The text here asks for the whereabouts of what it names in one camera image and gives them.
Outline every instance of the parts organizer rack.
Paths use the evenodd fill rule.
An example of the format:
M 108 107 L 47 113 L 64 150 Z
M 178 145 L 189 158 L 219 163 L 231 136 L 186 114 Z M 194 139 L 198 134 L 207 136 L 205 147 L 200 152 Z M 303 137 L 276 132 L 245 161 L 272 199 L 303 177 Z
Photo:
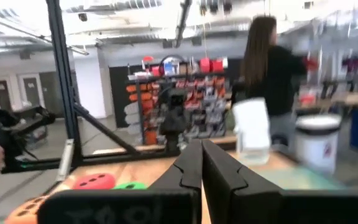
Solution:
M 131 104 L 125 107 L 130 134 L 140 134 L 143 145 L 164 144 L 159 126 L 167 112 L 166 98 L 172 89 L 185 90 L 186 115 L 191 127 L 181 141 L 223 137 L 226 133 L 225 73 L 196 73 L 139 77 L 128 80 L 126 90 Z

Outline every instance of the black shirt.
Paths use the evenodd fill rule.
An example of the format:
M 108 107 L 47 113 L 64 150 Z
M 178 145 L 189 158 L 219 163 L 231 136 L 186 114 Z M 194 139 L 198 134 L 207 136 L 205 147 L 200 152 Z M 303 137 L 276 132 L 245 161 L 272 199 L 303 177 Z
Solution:
M 261 83 L 245 88 L 246 98 L 265 98 L 270 116 L 289 113 L 292 111 L 295 94 L 291 84 L 292 77 L 306 73 L 306 65 L 301 57 L 294 56 L 283 47 L 271 46 L 265 78 Z

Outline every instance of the metal frame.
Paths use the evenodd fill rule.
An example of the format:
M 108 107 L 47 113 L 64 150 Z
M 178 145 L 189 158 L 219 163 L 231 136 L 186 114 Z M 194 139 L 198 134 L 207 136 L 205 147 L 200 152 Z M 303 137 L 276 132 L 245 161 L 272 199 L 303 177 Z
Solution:
M 136 84 L 136 95 L 137 95 L 137 107 L 139 114 L 139 125 L 140 125 L 140 134 L 142 135 L 142 144 L 146 144 L 146 136 L 144 129 L 144 115 L 143 115 L 143 104 L 142 104 L 142 93 L 140 92 L 139 80 L 135 81 Z
M 136 148 L 123 141 L 119 136 L 115 135 L 114 132 L 105 127 L 105 125 L 101 124 L 96 118 L 92 117 L 85 108 L 76 102 L 74 96 L 73 80 L 70 72 L 65 32 L 63 28 L 60 1 L 46 0 L 46 2 L 48 6 L 49 24 L 52 35 L 53 54 L 55 56 L 60 91 L 62 92 L 63 112 L 65 117 L 67 138 L 74 140 L 71 170 L 76 169 L 78 166 L 88 166 L 108 162 L 138 161 L 142 159 L 178 156 L 180 154 L 179 150 L 167 151 L 165 149 L 156 149 L 147 150 L 145 152 L 138 151 Z M 95 128 L 97 128 L 99 131 L 101 131 L 103 134 L 125 149 L 126 152 L 114 152 L 105 155 L 84 156 L 82 154 L 77 116 L 83 117 Z M 57 169 L 59 167 L 59 161 L 59 159 L 50 159 L 28 162 L 23 166 L 23 169 L 20 169 L 17 172 Z

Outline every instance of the red storage bin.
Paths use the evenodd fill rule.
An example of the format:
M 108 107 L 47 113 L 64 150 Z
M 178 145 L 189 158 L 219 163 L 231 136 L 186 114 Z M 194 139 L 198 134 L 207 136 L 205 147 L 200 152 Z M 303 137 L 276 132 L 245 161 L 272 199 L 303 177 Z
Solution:
M 153 75 L 156 76 L 156 77 L 161 76 L 160 67 L 159 67 L 159 66 L 154 66 L 154 67 L 152 67 L 152 73 L 153 73 Z
M 213 60 L 212 61 L 212 72 L 223 72 L 223 61 L 222 60 Z
M 208 73 L 211 71 L 211 61 L 209 58 L 202 58 L 200 60 L 200 70 L 202 73 Z

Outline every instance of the pipe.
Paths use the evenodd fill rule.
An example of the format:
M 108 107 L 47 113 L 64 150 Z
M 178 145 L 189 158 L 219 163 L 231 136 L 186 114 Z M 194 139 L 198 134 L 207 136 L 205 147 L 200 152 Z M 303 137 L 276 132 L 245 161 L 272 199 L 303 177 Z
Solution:
M 175 48 L 179 48 L 181 41 L 183 39 L 183 32 L 186 29 L 186 21 L 187 21 L 187 17 L 189 15 L 189 10 L 190 10 L 190 6 L 191 6 L 191 0 L 185 0 L 185 2 L 181 5 L 181 17 L 180 17 L 180 22 L 179 25 L 177 26 L 177 36 L 175 38 Z
M 200 5 L 202 6 L 210 6 L 213 4 L 219 4 L 219 0 L 200 0 Z
M 130 9 L 148 9 L 152 7 L 158 7 L 162 5 L 161 0 L 126 0 L 126 1 L 112 1 L 111 4 L 106 4 L 105 6 L 91 6 L 86 8 L 86 6 L 75 6 L 69 9 L 65 9 L 64 12 L 67 13 L 86 13 L 93 12 L 97 13 L 106 13 L 114 11 L 124 11 Z
M 5 27 L 7 27 L 7 28 L 9 28 L 9 29 L 12 29 L 12 30 L 14 30 L 14 31 L 21 32 L 21 33 L 23 33 L 23 34 L 25 34 L 25 35 L 28 35 L 28 36 L 30 36 L 30 37 L 33 37 L 33 38 L 35 38 L 35 39 L 37 39 L 37 40 L 41 40 L 41 41 L 46 42 L 46 43 L 48 43 L 48 44 L 52 44 L 52 40 L 46 38 L 46 37 L 43 36 L 43 35 L 37 35 L 37 34 L 34 34 L 34 33 L 32 33 L 32 32 L 29 32 L 29 31 L 25 31 L 25 30 L 16 28 L 16 27 L 14 27 L 14 26 L 11 26 L 11 25 L 9 25 L 9 24 L 6 24 L 6 23 L 3 22 L 3 21 L 0 21 L 0 25 L 5 26 Z M 83 51 L 83 50 L 81 50 L 81 49 L 79 49 L 79 48 L 77 48 L 77 47 L 74 47 L 74 46 L 71 46 L 71 45 L 66 45 L 66 47 L 67 47 L 67 49 L 72 50 L 72 51 L 74 51 L 74 52 L 76 52 L 76 53 L 78 53 L 78 54 L 89 55 L 88 52 Z

